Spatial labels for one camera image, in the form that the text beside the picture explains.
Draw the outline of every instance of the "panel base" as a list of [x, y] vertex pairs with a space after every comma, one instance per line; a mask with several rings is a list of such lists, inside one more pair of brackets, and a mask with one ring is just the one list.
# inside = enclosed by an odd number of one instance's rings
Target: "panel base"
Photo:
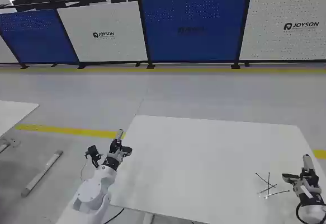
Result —
[[84, 63], [79, 63], [77, 69], [83, 69], [83, 68], [85, 68], [85, 67], [86, 67], [86, 64], [84, 64]]
[[148, 66], [147, 66], [147, 69], [154, 69], [155, 68], [155, 65], [153, 65], [153, 64], [148, 64]]
[[20, 64], [21, 65], [21, 68], [20, 69], [26, 69], [28, 68], [29, 66], [25, 65], [25, 64]]
[[235, 63], [235, 64], [231, 65], [231, 68], [232, 69], [240, 69], [241, 67], [240, 67], [239, 63]]

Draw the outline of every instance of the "black cable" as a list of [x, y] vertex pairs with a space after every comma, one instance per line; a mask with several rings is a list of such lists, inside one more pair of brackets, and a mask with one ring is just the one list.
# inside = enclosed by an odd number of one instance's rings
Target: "black cable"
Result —
[[309, 224], [309, 223], [306, 223], [305, 221], [303, 221], [303, 220], [299, 217], [298, 211], [299, 211], [299, 208], [300, 208], [301, 206], [302, 206], [302, 203], [300, 202], [300, 203], [298, 204], [298, 206], [296, 207], [296, 216], [297, 216], [298, 220], [299, 220], [301, 223], [303, 223], [303, 224]]
[[[299, 211], [299, 208], [301, 207], [301, 205], [302, 205], [302, 203], [300, 202], [300, 203], [298, 204], [298, 206], [296, 207], [296, 216], [297, 216], [298, 220], [299, 220], [301, 223], [303, 223], [303, 224], [309, 224], [309, 223], [306, 223], [305, 221], [303, 221], [303, 220], [299, 217], [298, 211]], [[321, 220], [321, 222], [319, 222], [318, 224], [323, 224], [323, 223], [325, 222], [325, 220], [326, 220], [326, 213], [325, 213], [323, 219]]]
[[116, 214], [113, 218], [111, 218], [110, 220], [108, 220], [107, 222], [105, 222], [104, 224], [107, 224], [107, 223], [109, 223], [110, 221], [112, 221], [112, 220], [114, 220], [117, 216], [119, 216], [121, 213], [122, 213], [122, 211], [124, 211], [124, 208], [118, 213], [118, 214]]

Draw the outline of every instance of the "wire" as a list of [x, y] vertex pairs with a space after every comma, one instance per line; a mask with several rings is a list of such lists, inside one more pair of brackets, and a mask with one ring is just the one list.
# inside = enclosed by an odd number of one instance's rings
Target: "wire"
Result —
[[84, 163], [84, 165], [83, 165], [83, 167], [82, 167], [82, 169], [81, 169], [81, 176], [79, 177], [81, 180], [83, 180], [83, 179], [82, 179], [82, 171], [83, 171], [84, 167], [86, 166], [86, 164], [87, 164], [87, 159], [86, 159], [86, 162]]
[[105, 222], [104, 224], [109, 223], [110, 221], [114, 220], [117, 216], [119, 216], [122, 212], [124, 211], [124, 208], [118, 213], [116, 214], [113, 218], [111, 218], [110, 220], [108, 220], [107, 222]]
[[[296, 207], [296, 216], [297, 216], [298, 220], [299, 220], [301, 223], [303, 223], [303, 224], [309, 224], [309, 223], [303, 221], [303, 220], [299, 217], [298, 211], [299, 211], [299, 209], [300, 209], [301, 206], [302, 206], [302, 203], [300, 202], [300, 203], [298, 204], [298, 206]], [[325, 213], [323, 219], [321, 220], [321, 222], [319, 222], [318, 224], [323, 224], [323, 223], [325, 222], [325, 220], [326, 220], [326, 213]]]
[[256, 173], [256, 175], [261, 178], [261, 180], [263, 180], [264, 182], [266, 182], [266, 184], [268, 184], [268, 186], [272, 186], [274, 188], [276, 188], [275, 186], [273, 186], [272, 184], [270, 184], [269, 182], [265, 181], [264, 178], [262, 178], [260, 175], [258, 175], [258, 173]]

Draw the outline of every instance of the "joyson logo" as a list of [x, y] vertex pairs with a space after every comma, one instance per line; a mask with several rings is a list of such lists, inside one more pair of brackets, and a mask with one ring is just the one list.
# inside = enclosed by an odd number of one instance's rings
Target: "joyson logo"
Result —
[[94, 32], [93, 36], [96, 40], [115, 39], [114, 32]]
[[319, 25], [319, 22], [297, 22], [295, 24], [287, 23], [285, 24], [284, 30], [293, 30], [300, 28], [316, 28]]

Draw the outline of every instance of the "thin metal wire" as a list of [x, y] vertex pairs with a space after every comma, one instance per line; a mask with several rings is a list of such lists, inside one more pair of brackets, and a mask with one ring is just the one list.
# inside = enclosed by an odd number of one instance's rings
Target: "thin metal wire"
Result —
[[269, 194], [269, 195], [264, 196], [264, 198], [268, 198], [269, 196], [276, 195], [276, 194], [281, 194], [281, 193], [289, 192], [289, 191], [290, 191], [290, 190], [285, 190], [285, 191], [283, 191], [283, 192], [277, 192], [277, 193], [275, 193], [275, 194]]
[[256, 173], [256, 175], [261, 178], [261, 180], [263, 180], [266, 184], [268, 184], [269, 186], [273, 186], [272, 184], [270, 184], [269, 182], [265, 181], [264, 178], [262, 178], [260, 175], [258, 175], [258, 173]]
[[[268, 186], [270, 186], [270, 172], [268, 172]], [[267, 194], [270, 194], [270, 188], [267, 188]]]
[[263, 190], [263, 191], [261, 191], [261, 192], [258, 192], [258, 194], [261, 194], [261, 193], [265, 192], [265, 191], [268, 190], [268, 189], [265, 189], [265, 190]]
[[82, 167], [82, 169], [81, 169], [81, 176], [79, 177], [81, 180], [83, 180], [83, 179], [82, 179], [82, 171], [83, 171], [84, 167], [85, 167], [86, 164], [87, 164], [87, 160], [88, 160], [88, 159], [86, 159], [86, 162], [84, 163], [84, 165], [83, 165], [83, 167]]

